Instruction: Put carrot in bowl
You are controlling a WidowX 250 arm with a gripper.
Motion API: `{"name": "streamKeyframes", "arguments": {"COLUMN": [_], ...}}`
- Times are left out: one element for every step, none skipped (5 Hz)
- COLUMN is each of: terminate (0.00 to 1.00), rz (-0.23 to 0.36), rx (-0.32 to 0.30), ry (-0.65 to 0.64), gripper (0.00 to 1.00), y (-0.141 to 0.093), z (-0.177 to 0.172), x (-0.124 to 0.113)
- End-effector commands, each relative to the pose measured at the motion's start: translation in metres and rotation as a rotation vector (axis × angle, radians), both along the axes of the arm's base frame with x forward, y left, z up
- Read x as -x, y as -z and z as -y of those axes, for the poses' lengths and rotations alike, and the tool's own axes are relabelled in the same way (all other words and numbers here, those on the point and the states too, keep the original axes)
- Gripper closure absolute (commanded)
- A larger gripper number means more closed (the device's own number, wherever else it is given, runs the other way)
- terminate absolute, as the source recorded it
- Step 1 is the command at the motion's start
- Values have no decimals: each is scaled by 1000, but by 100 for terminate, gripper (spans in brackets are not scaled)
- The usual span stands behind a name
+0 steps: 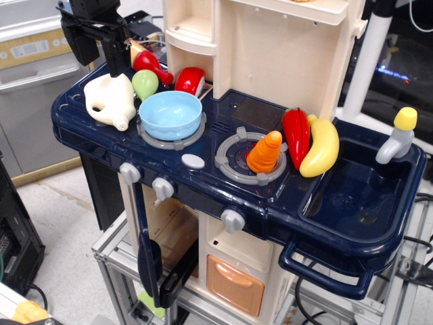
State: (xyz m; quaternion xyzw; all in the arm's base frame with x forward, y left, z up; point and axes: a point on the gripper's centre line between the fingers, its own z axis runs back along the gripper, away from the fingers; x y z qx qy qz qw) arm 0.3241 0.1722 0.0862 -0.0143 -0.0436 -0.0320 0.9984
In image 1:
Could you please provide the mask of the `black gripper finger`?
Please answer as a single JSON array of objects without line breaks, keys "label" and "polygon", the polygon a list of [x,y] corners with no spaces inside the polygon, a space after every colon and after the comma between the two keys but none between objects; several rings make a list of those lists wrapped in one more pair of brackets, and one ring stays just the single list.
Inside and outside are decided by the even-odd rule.
[{"label": "black gripper finger", "polygon": [[62,30],[73,54],[81,65],[89,65],[99,57],[96,41],[86,35],[80,26],[62,21]]},{"label": "black gripper finger", "polygon": [[128,35],[111,30],[101,44],[111,77],[118,77],[131,67],[131,42]]}]

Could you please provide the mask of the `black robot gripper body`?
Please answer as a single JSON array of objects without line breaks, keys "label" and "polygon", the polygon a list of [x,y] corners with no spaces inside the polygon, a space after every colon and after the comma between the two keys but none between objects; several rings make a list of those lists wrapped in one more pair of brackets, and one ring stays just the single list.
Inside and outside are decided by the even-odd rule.
[{"label": "black robot gripper body", "polygon": [[58,1],[61,25],[68,40],[89,37],[127,40],[126,20],[117,12],[120,1]]}]

